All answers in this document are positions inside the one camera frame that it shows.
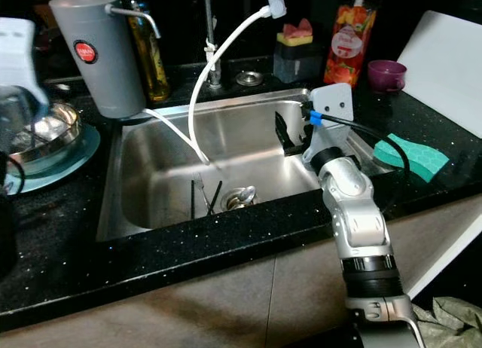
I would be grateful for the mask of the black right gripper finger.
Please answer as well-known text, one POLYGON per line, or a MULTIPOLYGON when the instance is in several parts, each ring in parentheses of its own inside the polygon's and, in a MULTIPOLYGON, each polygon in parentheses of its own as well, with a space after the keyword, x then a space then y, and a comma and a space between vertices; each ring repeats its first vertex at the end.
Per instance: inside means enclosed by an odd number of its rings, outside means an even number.
POLYGON ((287 124, 285 122, 285 118, 276 111, 274 114, 274 124, 275 124, 275 132, 276 138, 279 139, 280 145, 283 149, 290 149, 294 147, 293 141, 290 139, 289 134, 287 133, 287 124))

